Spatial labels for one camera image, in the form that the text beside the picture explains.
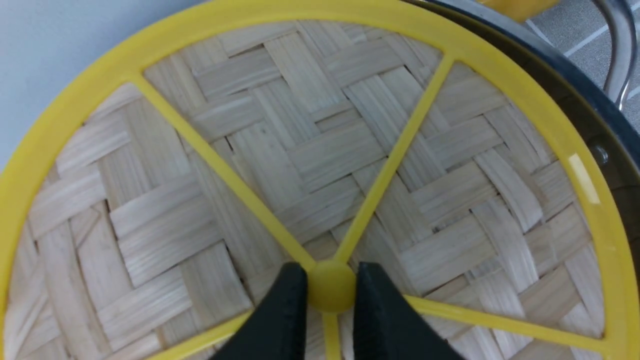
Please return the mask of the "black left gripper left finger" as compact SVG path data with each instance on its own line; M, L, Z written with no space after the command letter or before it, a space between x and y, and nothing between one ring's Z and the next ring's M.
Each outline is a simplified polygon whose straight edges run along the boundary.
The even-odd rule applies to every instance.
M213 360L303 360L307 335L307 273L285 263L247 321Z

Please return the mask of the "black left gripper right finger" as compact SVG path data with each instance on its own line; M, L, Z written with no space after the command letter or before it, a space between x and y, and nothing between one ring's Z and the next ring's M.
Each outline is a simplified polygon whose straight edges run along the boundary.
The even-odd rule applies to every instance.
M353 312L356 360L461 360L414 310L383 267L360 262Z

